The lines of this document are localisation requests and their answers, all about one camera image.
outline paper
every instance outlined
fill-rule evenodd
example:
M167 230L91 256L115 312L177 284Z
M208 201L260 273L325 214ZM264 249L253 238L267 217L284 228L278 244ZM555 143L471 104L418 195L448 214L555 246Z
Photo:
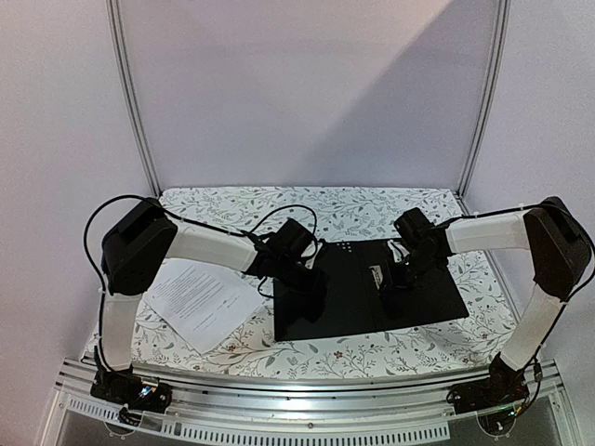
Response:
M200 353L215 348L262 304L257 291L232 271L181 259L162 265L144 298Z

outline white wall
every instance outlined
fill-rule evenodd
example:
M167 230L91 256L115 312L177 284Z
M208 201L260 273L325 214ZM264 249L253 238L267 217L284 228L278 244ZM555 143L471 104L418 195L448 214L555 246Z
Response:
M595 236L595 3L514 1L502 69L468 204L478 210L557 194ZM532 267L498 255L521 307ZM595 444L595 286L574 297L546 354L562 371L585 444Z
M126 0L159 177L455 187L497 0Z
M149 190L104 2L3 2L0 54L0 444L30 446L62 359L97 317L86 218Z

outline table surface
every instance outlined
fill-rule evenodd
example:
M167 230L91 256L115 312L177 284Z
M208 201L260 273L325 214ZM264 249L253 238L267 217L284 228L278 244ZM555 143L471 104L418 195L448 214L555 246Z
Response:
M166 190L165 208L178 215L236 229L251 229L286 204L310 206L317 235L329 242L397 237L392 222L418 206L433 222L460 215L449 190L387 188L233 187ZM311 215L288 209L273 215L262 231L292 218L306 226ZM515 320L482 252L452 256L449 269L469 310L462 320L382 333L295 342L274 342L272 302L206 354L192 349L141 301L132 341L135 363L181 370L280 379L356 378L427 374L486 365L512 334ZM256 278L244 277L256 286ZM268 294L270 284L263 287ZM91 353L97 331L86 345Z

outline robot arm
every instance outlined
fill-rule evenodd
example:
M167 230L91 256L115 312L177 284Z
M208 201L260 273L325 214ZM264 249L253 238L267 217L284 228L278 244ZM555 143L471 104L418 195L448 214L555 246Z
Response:
M108 289L99 315L99 371L91 395L153 412L163 412L169 404L171 389L135 376L130 358L139 302L166 258L186 258L259 278L273 277L302 292L305 299L322 301L322 273L305 265L315 245L313 234L293 219L264 237L251 232L231 234L170 219L156 200L142 201L103 238L101 269ZM147 398L152 394L157 398Z
M524 370L572 297L591 256L586 233L562 201L549 198L527 210L454 219L438 226L419 209L412 209L397 219L395 227L410 253L403 267L412 281L453 254L507 248L531 251L535 285L522 319L493 359L487 381L454 387L452 402L458 413L464 413L526 394Z

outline floral pattern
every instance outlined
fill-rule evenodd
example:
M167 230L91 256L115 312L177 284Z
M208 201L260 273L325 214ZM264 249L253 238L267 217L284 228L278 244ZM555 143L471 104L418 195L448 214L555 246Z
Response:
M277 207L300 203L317 214L317 235L329 242L396 237L394 219L418 206L434 222L460 215L449 190L376 188L171 189L165 208L187 218L251 229ZM276 230L291 216L313 228L305 210L287 209L259 229ZM462 320L341 338L275 342L272 302L217 348L199 354L141 301L132 343L133 361L215 374L304 378L357 378L426 374L485 365L509 339L515 320L485 255L452 256L449 269L467 305ZM258 280L244 277L257 286ZM263 286L271 292L271 284ZM97 335L87 344L91 352Z

